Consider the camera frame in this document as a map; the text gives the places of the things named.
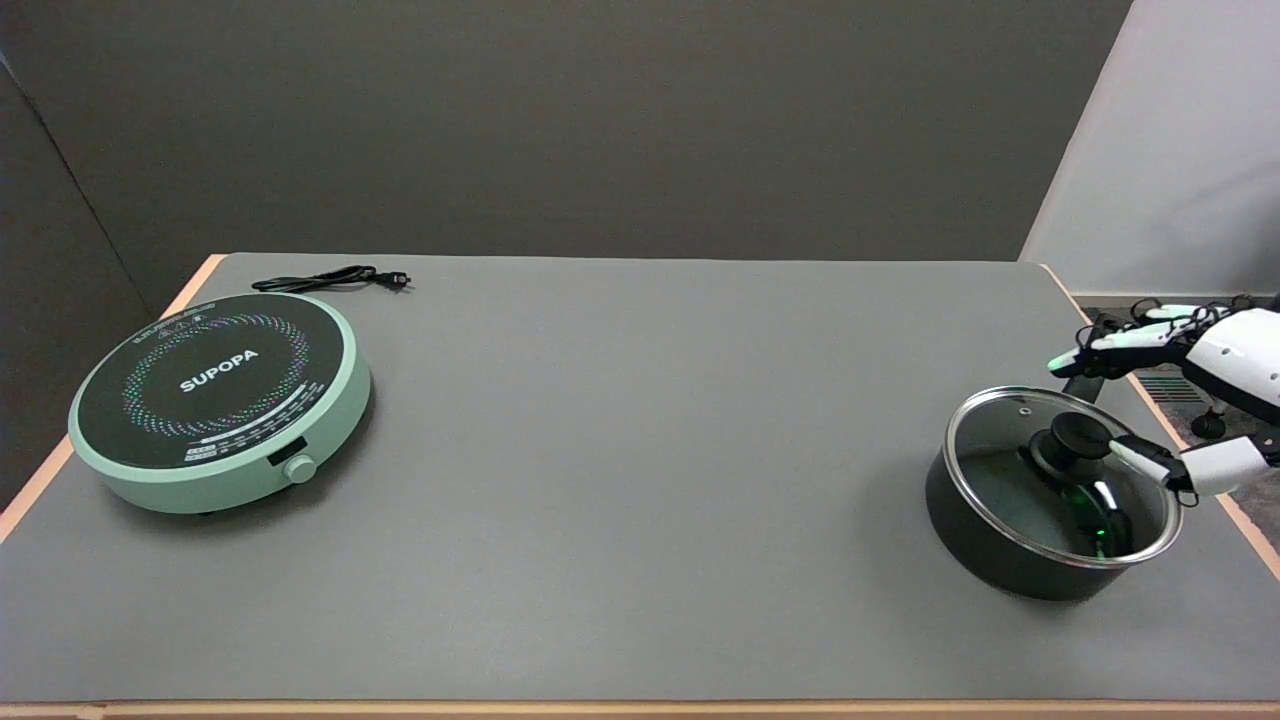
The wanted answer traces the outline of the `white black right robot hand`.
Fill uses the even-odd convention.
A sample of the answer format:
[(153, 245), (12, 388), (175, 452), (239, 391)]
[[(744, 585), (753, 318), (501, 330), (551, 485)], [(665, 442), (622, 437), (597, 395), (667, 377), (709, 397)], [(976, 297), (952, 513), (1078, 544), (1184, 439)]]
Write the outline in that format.
[(1199, 432), (1201, 445), (1175, 454), (1138, 436), (1119, 436), (1108, 448), (1134, 471), (1165, 489), (1194, 496), (1226, 495), (1277, 477), (1277, 300), (1251, 296), (1206, 305), (1144, 299), (1126, 322), (1101, 315), (1076, 332), (1074, 345), (1051, 359), (1048, 372), (1069, 382), (1116, 380), (1133, 372), (1174, 365), (1212, 400), (1206, 424), (1234, 407), (1254, 418), (1253, 434)]

